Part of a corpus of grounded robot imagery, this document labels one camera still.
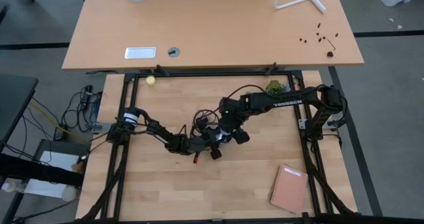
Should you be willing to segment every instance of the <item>black clamp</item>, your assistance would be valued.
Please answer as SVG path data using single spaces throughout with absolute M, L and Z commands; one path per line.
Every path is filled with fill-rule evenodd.
M 303 224 L 311 224 L 311 219 L 309 218 L 307 212 L 302 213 L 302 220 Z
M 271 67 L 270 67 L 270 68 L 268 68 L 268 70 L 267 70 L 267 71 L 266 71 L 266 73 L 265 73 L 265 76 L 269 76 L 269 75 L 271 75 L 271 73 L 272 73 L 275 69 L 277 69 L 277 62 L 274 62 L 274 63 L 271 65 Z
M 162 67 L 161 65 L 156 65 L 156 70 L 158 71 L 158 72 L 160 72 L 161 74 L 163 74 L 164 76 L 166 76 L 166 77 L 169 77 L 169 76 L 171 76 L 170 75 L 170 73 L 169 72 L 167 72 L 166 70 L 165 70 L 165 68 L 164 67 Z

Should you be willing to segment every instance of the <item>wooden table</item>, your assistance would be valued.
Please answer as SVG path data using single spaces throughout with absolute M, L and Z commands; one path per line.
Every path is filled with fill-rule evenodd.
M 107 76 L 99 122 L 115 121 L 123 77 Z M 321 84 L 319 72 L 303 72 L 303 77 L 306 86 Z M 242 85 L 265 87 L 274 79 L 287 83 L 286 76 L 188 77 L 157 78 L 156 87 L 148 87 L 141 79 L 136 107 L 145 109 L 161 125 L 177 133 L 183 124 L 191 124 L 198 109 L 216 108 L 222 96 Z M 257 90 L 246 88 L 235 97 L 247 91 Z M 294 108 L 273 109 L 251 117 L 243 129 L 250 135 L 248 143 L 223 145 L 220 148 L 223 157 L 218 160 L 202 152 L 198 165 L 193 164 L 192 156 L 169 153 L 152 136 L 132 136 L 120 220 L 296 217 L 267 200 L 279 164 L 305 171 Z M 96 140 L 93 146 L 103 140 Z M 325 136 L 319 146 L 329 185 L 347 207 L 356 210 L 337 138 Z M 110 152 L 111 144 L 105 143 L 90 154 L 77 218 L 88 212 L 102 192 Z M 323 197 L 319 199 L 321 208 L 325 209 Z M 313 215 L 309 188 L 303 211 Z
M 275 11 L 274 0 L 85 0 L 62 68 L 363 64 L 340 1 L 321 2 L 325 15 L 310 1 Z M 327 57 L 333 50 L 329 40 L 336 48 L 333 58 Z M 154 59 L 124 58 L 128 47 L 152 46 Z M 171 47 L 181 54 L 169 57 Z

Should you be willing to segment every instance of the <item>black metal frame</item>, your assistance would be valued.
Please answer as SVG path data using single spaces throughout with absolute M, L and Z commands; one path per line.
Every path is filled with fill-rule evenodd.
M 172 72 L 171 74 L 169 72 L 164 73 L 160 69 L 157 69 L 153 72 L 140 72 L 139 74 L 125 74 L 124 83 L 123 83 L 123 91 L 121 94 L 121 100 L 119 104 L 119 115 L 122 115 L 123 109 L 125 108 L 125 101 L 127 98 L 127 92 L 128 88 L 130 86 L 130 82 L 132 82 L 132 94 L 131 94 L 131 101 L 130 101 L 130 107 L 134 107 L 135 101 L 136 101 L 136 95 L 137 95 L 137 88 L 138 88 L 138 79 L 139 78 L 145 78 L 146 76 L 155 76 L 156 78 L 165 78 L 165 77 L 202 77 L 202 76 L 287 76 L 290 87 L 295 90 L 295 79 L 297 79 L 297 82 L 299 84 L 299 87 L 303 89 L 305 87 L 305 84 L 303 82 L 303 76 L 301 71 L 281 71 L 281 70 L 273 70 L 271 74 L 267 73 L 265 74 L 263 71 L 252 71 L 252 70 L 243 70 L 243 69 L 220 69 L 220 70 L 195 70 L 187 72 L 185 70 L 184 72 Z M 295 109 L 295 116 L 296 116 L 296 122 L 301 119 L 301 111 L 300 107 L 298 105 L 294 106 Z M 311 110 L 308 105 L 304 105 L 305 114 L 308 119 L 311 118 Z M 307 147 L 307 141 L 304 139 L 301 133 L 301 129 L 298 127 L 299 136 L 301 139 L 301 147 L 303 151 L 303 157 L 305 158 L 307 155 L 309 156 L 309 149 Z M 115 169 L 115 163 L 116 163 L 116 157 L 117 157 L 117 150 L 118 145 L 114 143 L 112 147 L 111 152 L 111 158 L 109 161 L 109 169 L 107 173 L 107 182 L 106 185 L 110 182 L 111 177 L 113 176 L 114 169 Z M 129 153 L 129 142 L 123 145 L 123 152 L 122 152 L 122 159 L 124 160 L 124 166 L 123 166 L 123 174 L 125 174 L 125 169 L 127 166 L 126 159 L 128 157 Z M 325 180 L 325 171 L 323 167 L 323 162 L 321 158 L 321 153 L 319 151 L 319 145 L 315 138 L 312 140 L 313 148 L 315 149 L 315 159 L 316 159 L 316 165 L 319 174 L 324 178 Z M 311 170 L 307 168 L 307 173 L 309 175 L 309 187 L 311 190 L 311 199 L 313 203 L 313 210 L 315 215 L 318 215 L 322 213 L 321 207 L 319 205 L 319 198 L 317 195 L 317 189 L 315 185 L 315 179 L 313 178 L 313 175 L 311 173 Z M 119 219 L 120 214 L 120 208 L 121 208 L 121 202 L 122 202 L 122 194 L 123 194 L 123 186 L 125 181 L 125 175 L 122 175 L 119 178 L 118 181 L 118 188 L 117 188 L 117 198 L 115 200 L 115 208 L 113 212 L 113 218 Z M 325 208 L 327 210 L 327 213 L 333 214 L 333 206 L 331 204 L 330 199 L 328 198 L 327 194 L 323 191 L 324 198 L 325 198 Z M 109 207 L 109 197 L 107 198 L 107 201 L 103 204 L 101 209 L 101 219 L 107 218 L 107 210 Z M 269 219 L 226 219 L 225 221 L 227 223 L 281 223 L 282 221 L 284 223 L 303 223 L 305 221 L 306 217 L 299 217 L 299 218 L 269 218 Z M 177 221 L 163 221 L 158 223 L 177 223 Z M 211 220 L 185 220 L 184 223 L 210 223 Z M 135 223 L 155 223 L 155 221 L 137 221 Z

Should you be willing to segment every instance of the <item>notebook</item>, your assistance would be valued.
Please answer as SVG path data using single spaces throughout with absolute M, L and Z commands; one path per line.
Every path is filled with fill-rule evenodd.
M 282 164 L 268 197 L 272 205 L 301 214 L 307 185 L 307 174 Z

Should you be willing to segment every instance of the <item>metal plate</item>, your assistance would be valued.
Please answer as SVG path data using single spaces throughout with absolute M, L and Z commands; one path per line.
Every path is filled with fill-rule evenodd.
M 306 129 L 306 122 L 307 119 L 300 119 L 297 122 L 299 123 L 299 128 L 300 129 Z M 329 122 L 331 121 L 327 121 L 324 125 L 323 125 L 323 129 L 336 129 L 337 127 L 335 125 L 329 125 Z
M 125 59 L 152 59 L 156 57 L 156 47 L 127 48 Z

